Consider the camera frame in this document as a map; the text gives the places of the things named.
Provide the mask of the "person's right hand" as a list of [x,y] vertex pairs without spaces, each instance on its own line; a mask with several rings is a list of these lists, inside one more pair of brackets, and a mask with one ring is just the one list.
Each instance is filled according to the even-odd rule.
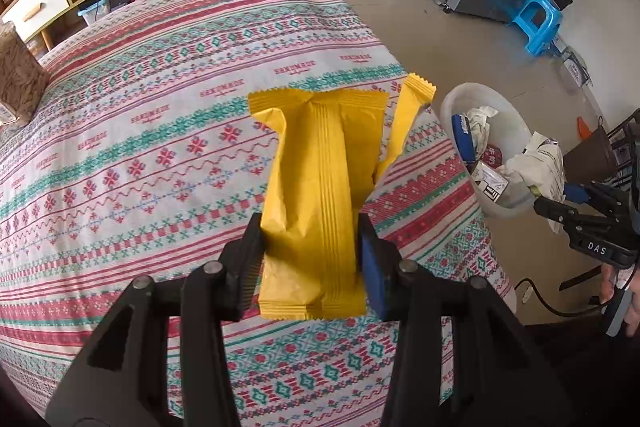
[[605,305],[606,335],[615,337],[625,331],[632,337],[639,328],[639,268],[617,269],[603,263],[601,274],[600,303]]

